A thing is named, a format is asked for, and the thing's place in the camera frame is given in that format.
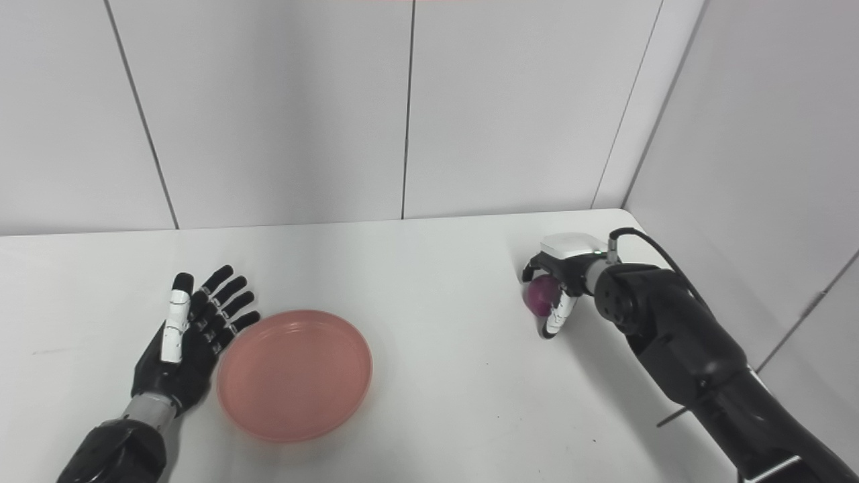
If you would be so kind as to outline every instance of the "white fingertip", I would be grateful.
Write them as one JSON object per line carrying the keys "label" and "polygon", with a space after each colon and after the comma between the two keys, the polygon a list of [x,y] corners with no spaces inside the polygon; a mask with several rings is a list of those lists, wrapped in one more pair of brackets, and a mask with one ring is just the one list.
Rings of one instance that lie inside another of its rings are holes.
{"label": "white fingertip", "polygon": [[558,301],[557,307],[551,308],[549,318],[545,321],[546,332],[557,333],[557,331],[561,330],[564,322],[567,321],[567,317],[572,313],[573,307],[576,306],[577,300],[578,297],[570,297],[566,293],[561,292],[561,299]]}
{"label": "white fingertip", "polygon": [[161,360],[166,363],[182,362],[182,336],[188,328],[188,309],[191,296],[182,290],[170,292],[170,309],[164,321],[164,336],[161,339]]}

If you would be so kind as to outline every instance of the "panel seam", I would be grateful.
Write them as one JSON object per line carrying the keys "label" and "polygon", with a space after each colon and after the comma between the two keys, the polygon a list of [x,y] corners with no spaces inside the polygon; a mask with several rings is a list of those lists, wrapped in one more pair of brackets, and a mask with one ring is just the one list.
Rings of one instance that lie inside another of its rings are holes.
{"label": "panel seam", "polygon": [[403,197],[400,202],[399,219],[405,220],[405,185],[409,169],[409,128],[411,127],[411,67],[415,58],[415,9],[417,0],[411,0],[411,31],[409,32],[409,79],[405,94],[405,141],[403,147]]}
{"label": "panel seam", "polygon": [[653,32],[656,30],[656,23],[659,21],[659,14],[662,12],[662,5],[665,3],[665,0],[660,0],[659,7],[656,9],[656,17],[653,19],[653,25],[650,26],[650,33],[647,37],[647,42],[644,44],[644,53],[642,53],[641,60],[638,61],[638,68],[636,69],[636,75],[632,78],[632,86],[630,87],[630,93],[626,96],[626,103],[624,104],[624,110],[620,113],[620,121],[618,122],[618,129],[614,132],[614,138],[612,139],[612,146],[608,149],[608,156],[606,157],[606,164],[602,167],[602,173],[600,174],[600,180],[596,184],[596,191],[594,191],[594,198],[591,199],[590,209],[594,208],[594,204],[596,204],[596,198],[600,194],[600,188],[602,187],[602,181],[606,177],[606,171],[608,170],[608,163],[612,160],[612,153],[614,152],[614,145],[618,142],[618,135],[620,134],[620,128],[624,125],[624,118],[626,117],[626,109],[630,106],[630,101],[632,100],[632,93],[636,90],[636,83],[638,83],[638,75],[641,74],[642,65],[644,65],[644,59],[647,57],[647,50],[650,48],[650,40],[653,39]]}
{"label": "panel seam", "polygon": [[149,143],[149,152],[152,153],[152,160],[155,162],[155,171],[158,173],[158,180],[161,182],[164,199],[167,201],[167,207],[170,210],[170,218],[173,220],[173,227],[175,229],[179,229],[179,220],[176,219],[176,210],[173,207],[173,201],[170,199],[167,182],[164,180],[164,172],[161,170],[161,162],[158,161],[158,153],[155,151],[155,143],[152,142],[152,134],[149,132],[149,123],[146,122],[146,115],[143,114],[143,104],[141,104],[140,96],[137,94],[137,86],[134,83],[134,77],[131,75],[131,67],[128,64],[128,58],[125,56],[125,48],[122,45],[122,39],[119,37],[119,29],[116,26],[116,19],[113,18],[113,9],[111,9],[110,0],[104,0],[104,4],[105,9],[107,10],[107,18],[110,20],[110,26],[113,30],[113,37],[116,39],[116,45],[119,48],[119,56],[122,58],[123,67],[125,67],[125,75],[128,77],[129,85],[131,85],[131,94],[134,96],[134,103],[137,106],[137,114],[140,116],[140,122],[143,124],[143,132],[146,134],[147,143]]}
{"label": "panel seam", "polygon": [[766,367],[766,365],[770,363],[772,358],[776,356],[776,354],[787,343],[788,339],[790,339],[790,337],[796,332],[796,329],[800,328],[802,323],[806,321],[808,317],[820,306],[820,303],[823,302],[824,299],[826,299],[826,296],[829,295],[829,292],[830,290],[832,290],[832,287],[834,287],[838,283],[838,280],[840,280],[841,277],[843,277],[844,274],[850,269],[850,267],[853,266],[854,262],[856,262],[856,259],[859,259],[859,250],[856,250],[853,256],[851,256],[850,259],[847,260],[847,264],[844,265],[841,270],[838,271],[838,273],[829,282],[829,284],[822,291],[814,295],[814,299],[812,299],[812,301],[808,304],[805,310],[802,311],[799,320],[794,323],[794,325],[788,330],[788,332],[782,337],[782,339],[778,341],[776,346],[772,348],[772,351],[770,351],[766,358],[764,358],[764,362],[760,363],[760,366],[758,366],[758,368],[756,369],[757,372],[763,370],[764,367]]}
{"label": "panel seam", "polygon": [[707,7],[709,5],[710,0],[704,0],[704,4],[701,5],[701,11],[698,12],[698,18],[695,20],[695,27],[692,28],[692,33],[691,35],[689,35],[689,41],[686,42],[686,48],[683,50],[683,56],[680,58],[680,63],[677,65],[677,70],[674,72],[674,78],[671,80],[671,85],[668,87],[668,92],[665,94],[665,100],[662,101],[662,106],[659,109],[659,115],[656,116],[656,122],[654,122],[653,124],[653,129],[650,130],[650,136],[648,136],[647,143],[644,145],[642,155],[640,158],[638,158],[638,166],[636,166],[636,172],[632,175],[632,181],[630,181],[629,188],[626,189],[624,201],[620,205],[621,208],[627,209],[626,205],[630,201],[632,188],[635,187],[636,181],[638,181],[638,174],[641,173],[642,165],[644,164],[644,158],[647,157],[647,154],[650,151],[650,146],[653,144],[653,139],[656,135],[656,131],[659,129],[659,125],[662,123],[662,117],[665,115],[665,110],[668,106],[668,102],[670,102],[671,96],[674,94],[674,88],[677,86],[677,80],[680,78],[680,72],[682,72],[683,67],[686,64],[686,59],[689,57],[689,51],[691,51],[692,44],[695,42],[695,37],[698,36],[698,29],[701,27],[701,22],[704,20],[704,13],[707,11]]}

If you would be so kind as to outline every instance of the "robot finger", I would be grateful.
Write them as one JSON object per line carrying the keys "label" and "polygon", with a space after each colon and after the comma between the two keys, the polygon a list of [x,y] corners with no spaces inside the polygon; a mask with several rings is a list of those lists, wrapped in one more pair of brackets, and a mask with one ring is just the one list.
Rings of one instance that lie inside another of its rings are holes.
{"label": "robot finger", "polygon": [[239,293],[239,290],[245,288],[247,286],[247,278],[244,277],[236,277],[230,280],[226,285],[223,286],[214,296],[212,296],[211,301],[217,306],[221,307],[225,304],[230,297]]}
{"label": "robot finger", "polygon": [[209,277],[209,279],[203,283],[203,286],[200,287],[200,290],[205,292],[206,295],[210,296],[212,292],[214,292],[215,289],[218,287],[218,285],[226,282],[227,278],[230,278],[232,276],[233,267],[230,265],[222,266],[221,268],[215,270],[215,273],[212,273],[212,276]]}
{"label": "robot finger", "polygon": [[[222,266],[217,269],[215,273],[212,273],[211,277],[203,283],[203,286],[200,287],[199,290],[194,292],[194,295],[191,296],[191,308],[188,310],[189,320],[196,321],[204,314],[206,311],[206,304],[209,303],[212,298],[212,292],[217,289],[218,285],[226,282],[228,278],[232,277],[233,273],[232,266]],[[222,302],[226,302],[227,299],[229,299],[229,297],[220,298]]]}
{"label": "robot finger", "polygon": [[254,310],[253,312],[249,312],[239,317],[232,324],[227,325],[226,327],[218,333],[217,336],[211,341],[212,351],[215,354],[222,351],[230,342],[232,342],[233,338],[235,338],[236,334],[244,330],[245,328],[250,327],[255,324],[260,319],[259,312]]}
{"label": "robot finger", "polygon": [[222,312],[226,319],[230,319],[233,315],[239,313],[240,310],[247,307],[248,304],[253,302],[253,292],[246,291],[245,293],[239,295],[238,297],[233,299],[233,302],[227,304],[226,307],[223,308]]}

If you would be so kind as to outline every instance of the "pink plate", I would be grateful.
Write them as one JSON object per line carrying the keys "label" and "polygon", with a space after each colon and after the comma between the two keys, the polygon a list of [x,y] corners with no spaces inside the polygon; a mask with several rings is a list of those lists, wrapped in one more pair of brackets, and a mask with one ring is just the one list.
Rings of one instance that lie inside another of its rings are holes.
{"label": "pink plate", "polygon": [[305,441],[343,424],[361,405],[373,359],[349,322],[318,310],[259,321],[229,346],[217,375],[224,412],[275,443]]}

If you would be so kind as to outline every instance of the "white wall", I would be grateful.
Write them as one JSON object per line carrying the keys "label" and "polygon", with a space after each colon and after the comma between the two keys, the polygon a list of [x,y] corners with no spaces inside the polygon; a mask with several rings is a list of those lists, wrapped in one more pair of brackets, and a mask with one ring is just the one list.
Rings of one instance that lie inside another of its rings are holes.
{"label": "white wall", "polygon": [[589,208],[659,5],[417,2],[406,216]]}
{"label": "white wall", "polygon": [[[701,1],[109,4],[197,228],[619,206]],[[0,234],[173,225],[105,7],[0,7]]]}
{"label": "white wall", "polygon": [[411,3],[111,5],[182,228],[399,218]]}
{"label": "white wall", "polygon": [[753,364],[859,248],[858,16],[710,2],[629,198]]}
{"label": "white wall", "polygon": [[168,229],[102,2],[0,3],[0,235]]}

